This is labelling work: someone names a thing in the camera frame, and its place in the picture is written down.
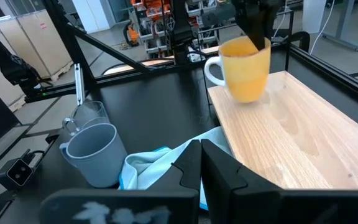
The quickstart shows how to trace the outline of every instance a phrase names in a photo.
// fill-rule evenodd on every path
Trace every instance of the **glass mug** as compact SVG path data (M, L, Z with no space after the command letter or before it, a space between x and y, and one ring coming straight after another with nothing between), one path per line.
M84 128L101 123L110 123L102 102L87 101L75 108L71 116L63 120L62 125L69 135L74 136Z
M266 87L270 52L268 39L265 39L265 48L258 51L249 37L238 37L219 46L219 56L206 61L204 72L214 84L227 87L237 101L256 101ZM224 80L212 76L209 72L212 64L221 67Z

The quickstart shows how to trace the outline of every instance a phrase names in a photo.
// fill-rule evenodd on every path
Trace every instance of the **light blue mug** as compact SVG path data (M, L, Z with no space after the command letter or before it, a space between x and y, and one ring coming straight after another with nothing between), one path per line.
M75 166L93 187L118 183L127 152L112 124L95 124L60 145L64 158Z

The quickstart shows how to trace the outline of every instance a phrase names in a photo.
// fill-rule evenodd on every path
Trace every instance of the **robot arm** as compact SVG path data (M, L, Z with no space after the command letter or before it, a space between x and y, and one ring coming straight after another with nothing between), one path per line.
M203 24L212 26L235 17L237 25L262 50L264 38L272 37L274 19L282 3L282 0L231 0L203 14Z

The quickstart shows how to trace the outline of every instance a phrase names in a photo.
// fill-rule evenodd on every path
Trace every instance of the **mug handle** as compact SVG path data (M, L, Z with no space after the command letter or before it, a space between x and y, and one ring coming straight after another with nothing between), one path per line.
M206 77L211 81L213 82L215 85L220 85L220 86L225 86L226 85L226 82L224 80L220 80L216 77L214 77L211 72L209 72L209 68L212 64L215 64L219 67L222 67L222 61L221 61L221 58L220 57L211 57L210 59L208 59L206 62L205 62L205 66L204 66L204 72L205 72L205 75Z
M69 164L76 167L76 165L73 162L71 162L70 156L68 156L68 154L67 154L67 147L68 147L68 142L61 143L61 145L59 146L60 152L62 152L63 158L65 158Z
M73 123L75 127L75 131L71 131L71 129L67 126L68 123ZM75 124L75 120L73 118L65 118L62 121L62 126L64 129L68 131L68 134L74 136L76 133L80 131L80 128Z

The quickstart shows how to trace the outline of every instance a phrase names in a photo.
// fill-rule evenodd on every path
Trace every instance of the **wooden cutting board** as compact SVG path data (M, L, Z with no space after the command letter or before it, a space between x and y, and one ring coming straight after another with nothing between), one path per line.
M257 102L208 89L235 158L284 189L358 189L358 124L287 72Z

